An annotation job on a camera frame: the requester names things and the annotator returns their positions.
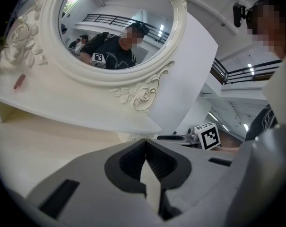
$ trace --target black railing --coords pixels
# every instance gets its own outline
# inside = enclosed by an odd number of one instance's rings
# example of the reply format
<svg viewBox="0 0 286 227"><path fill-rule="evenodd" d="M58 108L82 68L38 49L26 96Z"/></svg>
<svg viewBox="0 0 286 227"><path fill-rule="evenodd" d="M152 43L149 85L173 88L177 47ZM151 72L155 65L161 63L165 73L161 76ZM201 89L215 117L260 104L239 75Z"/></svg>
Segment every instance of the black railing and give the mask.
<svg viewBox="0 0 286 227"><path fill-rule="evenodd" d="M153 25L144 23L142 21L138 21L135 19L127 18L127 17L121 17L116 15L107 15L107 14L87 14L86 18L83 20L83 22L98 22L98 23L106 23L109 25L116 25L121 27L127 27L132 23L140 22L148 27L150 30L148 33L148 37L153 39L156 42L159 42L161 44L165 44L169 37L169 33L165 31L161 31L160 28L157 28Z"/></svg>
<svg viewBox="0 0 286 227"><path fill-rule="evenodd" d="M272 65L276 65L281 62L281 60L270 61L256 66L228 72L215 58L210 72L222 85L246 81L264 81L269 80L279 67Z"/></svg>

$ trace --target white ornate mirror frame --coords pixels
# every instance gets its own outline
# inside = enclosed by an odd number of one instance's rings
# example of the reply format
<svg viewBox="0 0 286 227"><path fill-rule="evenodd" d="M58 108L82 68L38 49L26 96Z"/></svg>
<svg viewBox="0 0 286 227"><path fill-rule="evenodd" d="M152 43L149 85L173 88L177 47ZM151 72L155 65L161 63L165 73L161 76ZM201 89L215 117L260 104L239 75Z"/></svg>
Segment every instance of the white ornate mirror frame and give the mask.
<svg viewBox="0 0 286 227"><path fill-rule="evenodd" d="M62 1L37 0L34 17L28 18L25 13L18 19L10 32L11 45L5 49L7 60L12 64L25 63L30 68L51 63L68 77L91 86L108 87L120 103L130 102L137 111L146 111L156 97L161 74L167 74L167 68L174 65L171 58L186 26L186 0L170 0L174 22L163 49L146 63L126 70L87 66L69 53L59 33Z"/></svg>

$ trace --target round mirror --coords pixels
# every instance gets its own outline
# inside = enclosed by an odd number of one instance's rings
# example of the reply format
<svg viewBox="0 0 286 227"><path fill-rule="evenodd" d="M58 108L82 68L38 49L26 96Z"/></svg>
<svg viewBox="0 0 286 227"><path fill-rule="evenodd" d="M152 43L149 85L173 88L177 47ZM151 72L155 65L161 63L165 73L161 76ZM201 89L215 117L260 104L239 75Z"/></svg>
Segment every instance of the round mirror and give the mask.
<svg viewBox="0 0 286 227"><path fill-rule="evenodd" d="M88 66L140 66L169 43L170 0L64 0L59 33L66 49Z"/></svg>

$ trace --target black t-shirt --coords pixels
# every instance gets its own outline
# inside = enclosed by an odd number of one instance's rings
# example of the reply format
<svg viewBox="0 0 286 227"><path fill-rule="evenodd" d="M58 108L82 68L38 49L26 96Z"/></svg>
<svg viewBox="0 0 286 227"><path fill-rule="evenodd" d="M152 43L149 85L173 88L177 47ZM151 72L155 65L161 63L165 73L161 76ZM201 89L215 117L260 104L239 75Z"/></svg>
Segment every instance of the black t-shirt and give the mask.
<svg viewBox="0 0 286 227"><path fill-rule="evenodd" d="M245 141L254 140L261 133L270 128L273 128L276 124L277 120L275 115L270 105L267 105L253 120L246 134Z"/></svg>
<svg viewBox="0 0 286 227"><path fill-rule="evenodd" d="M77 45L77 42L76 41L73 41L70 43L69 47L68 48L75 48Z"/></svg>
<svg viewBox="0 0 286 227"><path fill-rule="evenodd" d="M83 46L81 52L102 54L106 61L105 69L119 70L136 65L136 58L131 50L123 50L119 44L119 36L101 33Z"/></svg>

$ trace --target mirror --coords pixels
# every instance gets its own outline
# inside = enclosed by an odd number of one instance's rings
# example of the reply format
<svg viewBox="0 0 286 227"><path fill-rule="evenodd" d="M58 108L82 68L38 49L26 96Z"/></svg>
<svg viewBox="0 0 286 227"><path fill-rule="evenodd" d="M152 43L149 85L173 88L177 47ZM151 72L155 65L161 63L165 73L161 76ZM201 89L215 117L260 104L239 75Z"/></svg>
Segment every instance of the mirror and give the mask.
<svg viewBox="0 0 286 227"><path fill-rule="evenodd" d="M154 58L169 42L170 0L64 0L59 32L89 66L121 70Z"/></svg>

